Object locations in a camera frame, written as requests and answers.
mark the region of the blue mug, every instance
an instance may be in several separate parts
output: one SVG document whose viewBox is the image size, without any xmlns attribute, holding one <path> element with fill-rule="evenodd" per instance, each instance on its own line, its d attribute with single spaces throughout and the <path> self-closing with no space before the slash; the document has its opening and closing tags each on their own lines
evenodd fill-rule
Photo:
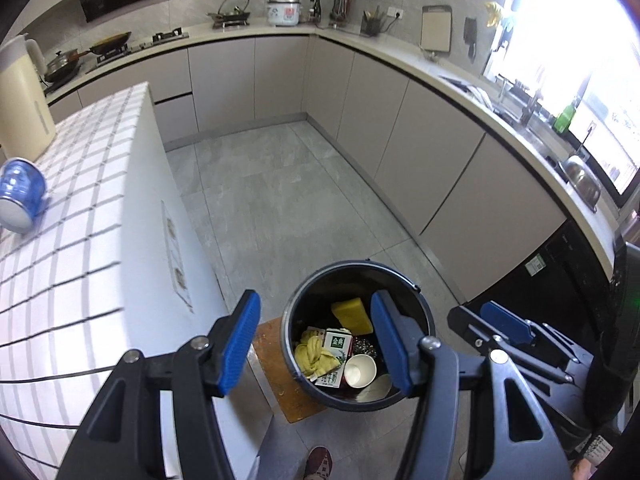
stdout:
<svg viewBox="0 0 640 480">
<path fill-rule="evenodd" d="M 10 158 L 0 168 L 0 224 L 25 234 L 32 227 L 46 190 L 44 175 L 24 158 Z"/>
</svg>

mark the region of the blue gripper pad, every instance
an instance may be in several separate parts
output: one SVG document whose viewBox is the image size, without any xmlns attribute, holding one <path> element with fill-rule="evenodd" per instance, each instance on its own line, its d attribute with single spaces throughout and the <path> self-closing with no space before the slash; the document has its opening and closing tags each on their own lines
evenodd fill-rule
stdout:
<svg viewBox="0 0 640 480">
<path fill-rule="evenodd" d="M 254 290 L 246 290 L 227 320 L 230 330 L 222 347 L 222 374 L 218 380 L 220 393 L 226 395 L 238 384 L 249 346 L 260 321 L 260 296 Z"/>
<path fill-rule="evenodd" d="M 386 290 L 371 297 L 371 321 L 393 384 L 407 397 L 418 395 L 426 382 L 418 350 L 424 333 L 418 323 L 400 314 Z"/>
<path fill-rule="evenodd" d="M 495 301 L 489 301 L 480 307 L 480 317 L 507 336 L 513 345 L 529 345 L 534 339 L 529 325 L 521 317 Z"/>
</svg>

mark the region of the gray tiled floor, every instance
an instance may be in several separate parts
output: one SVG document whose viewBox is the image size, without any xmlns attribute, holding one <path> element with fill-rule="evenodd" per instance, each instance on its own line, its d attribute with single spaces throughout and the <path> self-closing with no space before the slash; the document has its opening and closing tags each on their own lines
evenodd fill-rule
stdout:
<svg viewBox="0 0 640 480">
<path fill-rule="evenodd" d="M 438 334 L 460 345 L 446 326 L 456 301 L 436 270 L 306 121 L 203 140 L 167 156 L 230 310 L 245 288 L 254 288 L 262 299 L 261 321 L 273 319 L 314 270 L 336 260 L 371 258 L 420 285 Z M 302 478 L 308 450 L 320 444 L 332 452 L 331 480 L 393 478 L 414 409 L 413 400 L 404 400 L 380 412 L 325 410 L 295 424 L 275 410 L 258 478 Z M 460 419 L 468 424 L 468 409 Z M 464 449 L 457 441 L 452 479 L 462 476 L 457 460 Z"/>
</svg>

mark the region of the frying pan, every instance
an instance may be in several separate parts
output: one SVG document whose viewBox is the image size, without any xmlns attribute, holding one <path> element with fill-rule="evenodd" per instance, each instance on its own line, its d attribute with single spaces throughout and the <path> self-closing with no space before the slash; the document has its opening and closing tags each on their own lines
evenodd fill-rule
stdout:
<svg viewBox="0 0 640 480">
<path fill-rule="evenodd" d="M 123 32 L 98 41 L 98 43 L 93 44 L 89 47 L 89 50 L 85 50 L 84 52 L 78 52 L 77 49 L 74 49 L 63 54 L 59 53 L 58 57 L 47 65 L 48 70 L 44 76 L 44 81 L 47 83 L 55 83 L 56 81 L 64 79 L 73 72 L 78 65 L 78 60 L 82 56 L 86 56 L 89 53 L 102 56 L 111 50 L 116 50 L 124 46 L 130 37 L 131 32 Z"/>
</svg>

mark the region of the wall socket panel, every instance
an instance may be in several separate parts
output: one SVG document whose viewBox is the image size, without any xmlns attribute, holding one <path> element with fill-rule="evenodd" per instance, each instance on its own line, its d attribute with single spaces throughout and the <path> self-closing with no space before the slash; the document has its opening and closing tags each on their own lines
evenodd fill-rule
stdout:
<svg viewBox="0 0 640 480">
<path fill-rule="evenodd" d="M 386 15 L 389 16 L 390 18 L 394 18 L 398 12 L 400 13 L 400 16 L 398 17 L 398 20 L 402 20 L 402 15 L 404 14 L 404 10 L 402 10 L 402 9 L 396 9 L 395 7 L 389 7 L 386 10 Z"/>
</svg>

